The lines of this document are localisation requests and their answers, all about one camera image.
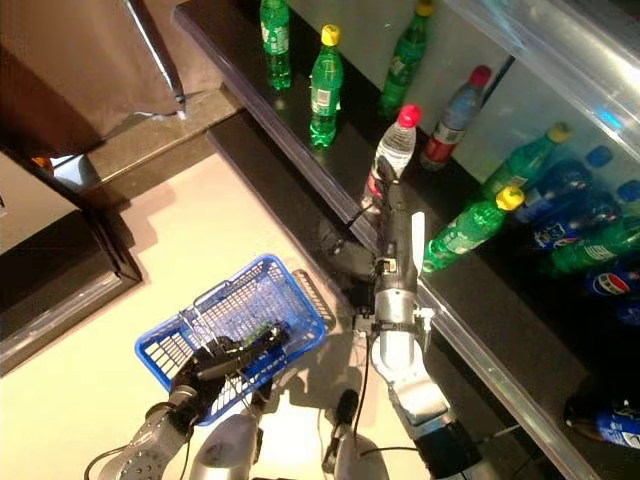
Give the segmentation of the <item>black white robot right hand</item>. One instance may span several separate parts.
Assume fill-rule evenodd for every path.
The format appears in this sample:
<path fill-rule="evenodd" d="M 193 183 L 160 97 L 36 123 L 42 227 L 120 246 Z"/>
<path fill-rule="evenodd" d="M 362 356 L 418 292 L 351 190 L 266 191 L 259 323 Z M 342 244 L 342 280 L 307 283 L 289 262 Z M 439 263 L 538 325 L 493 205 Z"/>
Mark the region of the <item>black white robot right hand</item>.
<path fill-rule="evenodd" d="M 381 231 L 384 276 L 396 288 L 410 290 L 422 272 L 426 243 L 426 214 L 411 212 L 400 177 L 385 157 L 378 158 L 378 173 L 384 191 L 386 222 Z"/>

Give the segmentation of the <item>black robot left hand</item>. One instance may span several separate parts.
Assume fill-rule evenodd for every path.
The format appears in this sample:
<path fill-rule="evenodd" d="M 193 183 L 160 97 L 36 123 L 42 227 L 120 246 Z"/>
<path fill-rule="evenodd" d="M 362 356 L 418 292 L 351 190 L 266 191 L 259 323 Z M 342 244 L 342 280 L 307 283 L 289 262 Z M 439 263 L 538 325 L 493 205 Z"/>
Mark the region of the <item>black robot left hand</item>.
<path fill-rule="evenodd" d="M 182 427 L 202 422 L 228 380 L 247 374 L 261 356 L 275 353 L 289 339 L 286 324 L 276 322 L 263 327 L 248 345 L 220 337 L 200 347 L 172 380 L 172 416 Z"/>

